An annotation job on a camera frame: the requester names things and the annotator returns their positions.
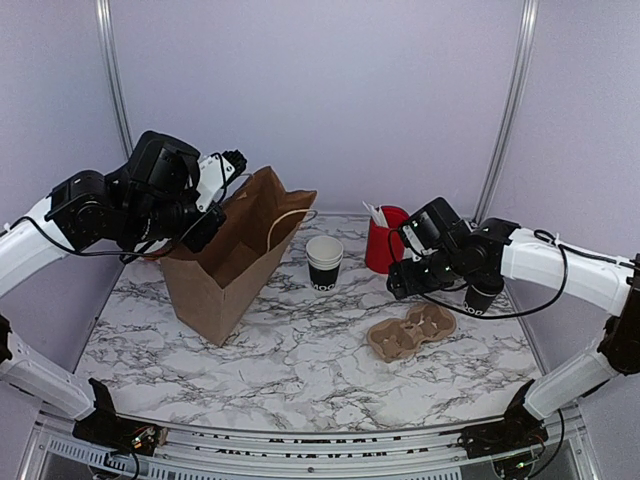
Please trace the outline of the brown paper bag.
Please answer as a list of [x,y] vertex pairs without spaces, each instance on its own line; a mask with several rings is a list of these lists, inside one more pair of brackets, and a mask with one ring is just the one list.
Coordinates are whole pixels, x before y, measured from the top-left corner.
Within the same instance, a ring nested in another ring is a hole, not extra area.
[[179,247],[160,260],[177,318],[221,346],[266,285],[316,200],[288,191],[269,166],[223,202],[226,221],[205,248]]

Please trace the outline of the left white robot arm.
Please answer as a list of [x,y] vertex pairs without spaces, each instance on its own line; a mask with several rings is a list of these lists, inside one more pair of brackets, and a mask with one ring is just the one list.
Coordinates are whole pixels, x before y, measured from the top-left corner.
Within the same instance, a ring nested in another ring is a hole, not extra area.
[[[166,134],[146,131],[128,161],[102,174],[80,171],[55,186],[1,233],[1,292],[67,256],[98,256],[116,244],[123,263],[158,259],[183,246],[200,252],[226,220],[227,189],[247,160],[238,150],[202,155]],[[1,321],[1,379],[59,409],[74,437],[124,453],[150,455],[162,427],[117,414],[108,387],[81,378],[29,347]]]

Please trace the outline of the single black paper cup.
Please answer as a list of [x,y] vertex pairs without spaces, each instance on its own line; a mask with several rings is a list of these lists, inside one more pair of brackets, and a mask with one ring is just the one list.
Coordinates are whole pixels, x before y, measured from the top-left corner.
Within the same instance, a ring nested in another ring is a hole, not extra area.
[[482,316],[503,291],[504,283],[477,282],[467,287],[463,308],[469,315]]

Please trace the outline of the brown cardboard cup carrier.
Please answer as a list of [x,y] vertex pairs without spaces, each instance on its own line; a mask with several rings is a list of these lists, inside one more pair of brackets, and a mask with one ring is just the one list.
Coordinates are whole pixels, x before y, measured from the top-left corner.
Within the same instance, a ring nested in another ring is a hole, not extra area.
[[455,316],[432,303],[409,309],[404,318],[388,318],[367,332],[367,342],[386,363],[409,358],[424,343],[443,340],[457,328]]

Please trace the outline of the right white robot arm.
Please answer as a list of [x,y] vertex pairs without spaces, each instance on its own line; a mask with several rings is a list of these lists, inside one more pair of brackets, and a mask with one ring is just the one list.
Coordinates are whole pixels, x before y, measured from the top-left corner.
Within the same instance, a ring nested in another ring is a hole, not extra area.
[[435,293],[465,286],[456,312],[486,322],[507,320],[488,310],[507,282],[551,291],[539,306],[514,312],[571,319],[600,315],[594,339],[563,362],[523,385],[501,418],[466,430],[471,445],[515,448],[543,434],[544,422],[566,405],[588,397],[612,379],[639,372],[639,259],[584,249],[543,228],[500,218],[471,225],[437,197],[396,226],[390,235],[411,253],[392,261],[388,290],[398,299],[422,297],[442,306]]

